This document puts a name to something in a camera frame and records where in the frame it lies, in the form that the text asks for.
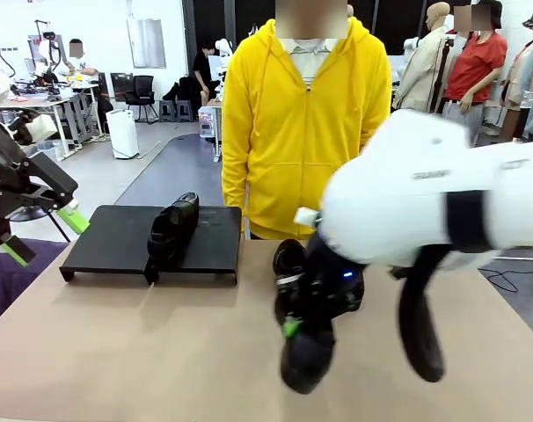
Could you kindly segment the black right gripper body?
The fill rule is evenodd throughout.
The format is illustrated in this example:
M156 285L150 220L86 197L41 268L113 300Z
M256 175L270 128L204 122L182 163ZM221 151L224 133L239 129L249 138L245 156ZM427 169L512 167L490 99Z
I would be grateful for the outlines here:
M314 235L307 244L299 307L306 325L329 325L335 317L360 309L364 296L363 264L341 257Z

